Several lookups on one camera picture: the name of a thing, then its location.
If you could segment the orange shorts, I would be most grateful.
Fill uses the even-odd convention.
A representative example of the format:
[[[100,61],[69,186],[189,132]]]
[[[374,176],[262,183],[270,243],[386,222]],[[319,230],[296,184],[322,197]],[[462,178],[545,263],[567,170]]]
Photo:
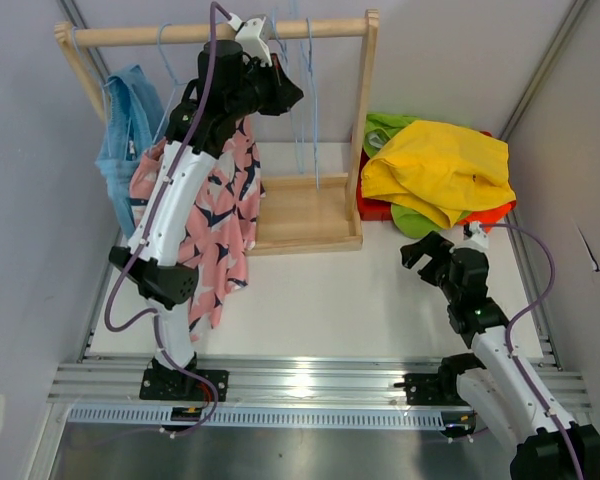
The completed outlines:
[[[482,132],[459,129],[454,180],[456,224],[496,223],[516,206],[508,145]]]

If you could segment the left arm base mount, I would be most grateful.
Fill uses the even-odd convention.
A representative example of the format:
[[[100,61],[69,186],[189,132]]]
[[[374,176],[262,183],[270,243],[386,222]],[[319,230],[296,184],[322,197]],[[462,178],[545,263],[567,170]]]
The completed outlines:
[[[209,381],[217,390],[218,401],[225,402],[230,372],[227,370],[198,370],[197,374]],[[140,386],[141,400],[212,402],[210,387],[179,371],[157,368],[146,369]]]

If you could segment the green shorts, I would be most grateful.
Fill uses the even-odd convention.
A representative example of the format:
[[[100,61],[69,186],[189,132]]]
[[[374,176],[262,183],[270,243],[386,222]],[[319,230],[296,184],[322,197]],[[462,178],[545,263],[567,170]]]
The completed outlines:
[[[371,113],[363,149],[361,196],[390,205],[397,228],[410,238],[456,225],[454,172],[459,129],[408,115]]]

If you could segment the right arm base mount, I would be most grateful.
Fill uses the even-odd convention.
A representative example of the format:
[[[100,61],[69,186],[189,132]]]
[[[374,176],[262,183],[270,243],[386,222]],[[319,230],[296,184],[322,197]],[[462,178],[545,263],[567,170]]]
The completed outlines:
[[[465,405],[456,389],[439,374],[407,373],[393,387],[404,392],[410,406]]]

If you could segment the blue hanger of pink shorts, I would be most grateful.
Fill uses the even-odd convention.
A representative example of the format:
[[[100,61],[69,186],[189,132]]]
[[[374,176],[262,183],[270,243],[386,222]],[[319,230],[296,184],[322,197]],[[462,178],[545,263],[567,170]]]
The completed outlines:
[[[152,145],[151,147],[154,148],[160,141],[160,139],[164,136],[165,132],[166,132],[166,128],[167,128],[167,123],[168,123],[168,118],[170,115],[170,112],[174,106],[174,101],[175,101],[175,97],[176,94],[183,88],[186,86],[186,82],[185,81],[181,81],[178,76],[176,75],[176,72],[174,71],[168,56],[166,54],[166,52],[164,51],[163,48],[163,43],[162,43],[162,36],[163,36],[163,32],[164,30],[171,26],[170,22],[164,23],[158,30],[157,36],[156,36],[156,46],[158,49],[158,52],[160,54],[160,57],[162,59],[163,65],[167,71],[167,74],[171,80],[171,84],[172,84],[172,89],[168,98],[168,101],[166,103],[166,106],[164,107],[164,112],[163,112],[163,116],[161,117],[161,120],[159,122],[159,125],[156,129],[156,132],[153,136],[152,139]]]

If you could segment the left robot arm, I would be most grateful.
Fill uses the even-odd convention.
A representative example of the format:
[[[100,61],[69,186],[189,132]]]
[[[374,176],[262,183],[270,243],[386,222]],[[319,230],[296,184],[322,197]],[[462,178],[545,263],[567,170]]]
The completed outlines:
[[[156,352],[140,388],[143,400],[200,400],[218,395],[198,372],[184,310],[201,271],[177,259],[196,196],[210,176],[238,123],[253,113],[280,116],[303,97],[260,40],[212,40],[198,56],[199,78],[184,89],[171,111],[156,186],[142,220],[110,262],[121,280],[133,282],[153,319]]]

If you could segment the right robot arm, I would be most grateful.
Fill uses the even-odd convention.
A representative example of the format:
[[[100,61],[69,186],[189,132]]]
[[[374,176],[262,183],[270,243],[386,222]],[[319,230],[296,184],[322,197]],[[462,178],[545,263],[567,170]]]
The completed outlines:
[[[401,247],[401,263],[427,263],[420,278],[447,300],[453,331],[467,352],[441,360],[435,375],[407,374],[410,405],[464,402],[508,451],[513,479],[599,479],[600,434],[560,404],[522,353],[513,320],[489,296],[487,237],[459,245],[431,232]]]

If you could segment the pink patterned shorts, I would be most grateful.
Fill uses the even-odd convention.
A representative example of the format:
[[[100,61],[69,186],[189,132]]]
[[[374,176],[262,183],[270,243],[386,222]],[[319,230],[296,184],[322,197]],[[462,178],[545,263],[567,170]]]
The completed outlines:
[[[208,179],[177,230],[178,262],[199,271],[187,303],[192,341],[220,323],[225,297],[248,285],[247,252],[256,244],[264,195],[261,163],[251,119],[237,123]]]

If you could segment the blue hanger of green shorts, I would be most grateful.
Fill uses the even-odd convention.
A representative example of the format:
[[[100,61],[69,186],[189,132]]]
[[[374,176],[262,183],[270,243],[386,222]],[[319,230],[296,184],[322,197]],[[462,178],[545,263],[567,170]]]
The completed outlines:
[[[319,155],[318,155],[318,127],[319,127],[319,111],[318,111],[318,95],[315,81],[314,60],[313,60],[313,26],[312,20],[307,17],[305,19],[307,27],[307,46],[300,45],[302,60],[305,64],[308,74],[308,87],[311,99],[311,114],[312,114],[312,154],[314,165],[314,177],[316,189],[320,189],[320,171],[319,171]]]

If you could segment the blue hanger of yellow shorts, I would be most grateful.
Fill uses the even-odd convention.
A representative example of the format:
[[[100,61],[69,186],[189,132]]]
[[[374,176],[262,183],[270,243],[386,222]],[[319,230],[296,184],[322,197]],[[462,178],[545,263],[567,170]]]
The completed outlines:
[[[303,112],[297,112],[296,106],[303,98],[301,88],[291,79],[291,63],[290,63],[290,50],[286,40],[284,40],[280,34],[278,22],[280,20],[279,7],[275,5],[271,10],[271,23],[273,27],[274,40],[278,45],[279,53],[278,58],[283,69],[283,73],[289,81],[289,91],[285,94],[286,100],[290,103],[287,108],[287,112],[290,118],[291,131],[293,135],[293,146],[297,172],[299,174],[306,173],[305,159],[304,159],[304,123],[303,123]]]

